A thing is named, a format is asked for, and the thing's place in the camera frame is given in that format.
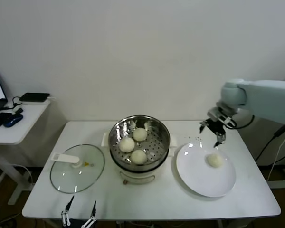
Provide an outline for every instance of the steamed bun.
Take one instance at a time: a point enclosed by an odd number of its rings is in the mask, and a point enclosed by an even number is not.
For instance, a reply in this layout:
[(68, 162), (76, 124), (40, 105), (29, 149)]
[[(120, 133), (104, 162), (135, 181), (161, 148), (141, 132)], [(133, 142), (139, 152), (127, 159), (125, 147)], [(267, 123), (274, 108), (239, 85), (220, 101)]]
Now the steamed bun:
[(224, 164), (222, 156), (217, 153), (213, 153), (207, 156), (208, 164), (213, 168), (219, 168)]
[(132, 138), (123, 138), (119, 143), (119, 149), (121, 152), (130, 153), (135, 146), (135, 142)]
[(131, 154), (131, 161), (134, 164), (142, 165), (147, 161), (147, 155), (144, 151), (136, 150)]
[(133, 132), (133, 138), (134, 138), (134, 140), (136, 140), (138, 142), (145, 141), (147, 138), (147, 135), (148, 135), (148, 133), (147, 133), (146, 129), (141, 128), (141, 127), (136, 128)]

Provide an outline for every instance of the white plate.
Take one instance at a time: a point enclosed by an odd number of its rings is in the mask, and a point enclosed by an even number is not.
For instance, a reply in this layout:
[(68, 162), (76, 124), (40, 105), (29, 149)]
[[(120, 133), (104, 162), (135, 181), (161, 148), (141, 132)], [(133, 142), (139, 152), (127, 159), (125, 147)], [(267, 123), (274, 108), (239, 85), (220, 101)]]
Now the white plate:
[[(207, 163), (206, 157), (212, 153), (222, 156), (224, 164), (221, 167), (213, 168)], [(177, 154), (176, 167), (185, 184), (203, 196), (224, 196), (236, 183), (236, 172), (229, 157), (198, 140), (181, 148)]]

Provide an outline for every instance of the computer mouse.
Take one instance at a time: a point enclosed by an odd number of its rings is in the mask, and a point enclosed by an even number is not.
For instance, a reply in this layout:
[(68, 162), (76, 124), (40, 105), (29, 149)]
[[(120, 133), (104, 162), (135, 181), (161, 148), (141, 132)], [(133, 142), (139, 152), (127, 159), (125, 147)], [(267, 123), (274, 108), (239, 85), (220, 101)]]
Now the computer mouse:
[(10, 118), (4, 121), (3, 126), (12, 127), (22, 119), (23, 119), (23, 115), (21, 114), (12, 115)]

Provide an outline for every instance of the white table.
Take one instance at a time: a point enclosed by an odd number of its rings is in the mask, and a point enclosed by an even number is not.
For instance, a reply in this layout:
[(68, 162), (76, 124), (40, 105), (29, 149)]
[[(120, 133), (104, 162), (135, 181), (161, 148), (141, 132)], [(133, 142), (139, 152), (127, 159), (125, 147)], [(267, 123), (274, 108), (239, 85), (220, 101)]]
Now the white table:
[[(63, 153), (66, 149), (83, 143), (100, 147), (103, 134), (115, 123), (68, 122), (52, 153)], [(195, 136), (211, 145), (216, 141), (215, 135), (208, 129), (199, 135), (198, 121), (167, 121), (164, 124), (179, 146), (189, 143)], [(88, 219), (95, 200), (96, 217), (101, 220), (253, 219), (281, 213), (237, 131), (227, 130), (227, 142), (220, 148), (232, 160), (237, 173), (235, 187), (222, 198), (200, 196), (176, 178), (171, 168), (176, 148), (170, 149), (170, 155), (163, 164), (162, 175), (145, 185), (123, 185), (109, 149), (101, 149), (105, 155), (104, 171), (94, 185), (75, 195), (69, 211), (70, 218)], [(53, 161), (49, 159), (22, 210), (23, 216), (60, 219), (60, 212), (72, 194), (60, 193), (51, 185), (49, 176), (52, 165)]]
[[(6, 128), (4, 126), (0, 127), (0, 145), (17, 145), (22, 142), (49, 104), (49, 100), (46, 100), (43, 103), (23, 104), (23, 119), (11, 128)], [(29, 174), (26, 172), (22, 176), (12, 165), (9, 165), (9, 162), (4, 158), (4, 153), (2, 153), (2, 151), (0, 151), (0, 169), (3, 171), (0, 176), (0, 183), (4, 178), (4, 175), (7, 174), (18, 184), (8, 201), (9, 205), (14, 205), (22, 191), (32, 190), (33, 186), (27, 180)]]

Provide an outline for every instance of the glass lid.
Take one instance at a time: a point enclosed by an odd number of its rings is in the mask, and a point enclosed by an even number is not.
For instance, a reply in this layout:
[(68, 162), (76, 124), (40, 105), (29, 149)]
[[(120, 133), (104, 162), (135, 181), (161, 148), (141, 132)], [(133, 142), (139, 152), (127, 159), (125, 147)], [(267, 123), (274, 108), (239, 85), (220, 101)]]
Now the glass lid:
[(83, 191), (94, 184), (105, 167), (102, 151), (93, 145), (82, 144), (67, 149), (64, 154), (78, 157), (76, 164), (56, 161), (50, 179), (54, 188), (63, 193)]

